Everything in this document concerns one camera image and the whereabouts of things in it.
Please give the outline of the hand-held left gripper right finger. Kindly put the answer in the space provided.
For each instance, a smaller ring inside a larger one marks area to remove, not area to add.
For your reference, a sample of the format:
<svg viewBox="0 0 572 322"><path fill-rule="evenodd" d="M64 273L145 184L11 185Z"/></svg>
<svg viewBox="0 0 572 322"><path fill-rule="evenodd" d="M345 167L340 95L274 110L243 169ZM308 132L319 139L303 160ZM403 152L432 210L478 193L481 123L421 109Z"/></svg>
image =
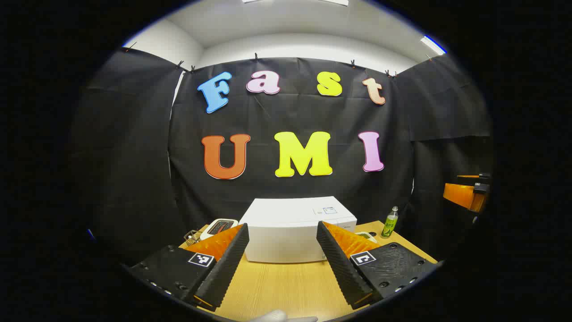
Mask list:
<svg viewBox="0 0 572 322"><path fill-rule="evenodd" d="M353 309L395 297L441 267L395 241L380 245L325 221L316 239Z"/></svg>

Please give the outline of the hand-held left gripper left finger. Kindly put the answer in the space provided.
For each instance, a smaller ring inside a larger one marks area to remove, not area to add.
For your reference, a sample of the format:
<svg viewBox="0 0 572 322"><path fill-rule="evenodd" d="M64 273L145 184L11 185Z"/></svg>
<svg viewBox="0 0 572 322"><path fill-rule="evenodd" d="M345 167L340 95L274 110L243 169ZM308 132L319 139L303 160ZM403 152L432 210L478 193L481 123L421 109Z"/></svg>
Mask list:
<svg viewBox="0 0 572 322"><path fill-rule="evenodd" d="M190 246L164 246L129 271L170 297L214 312L248 243L248 225L239 224Z"/></svg>

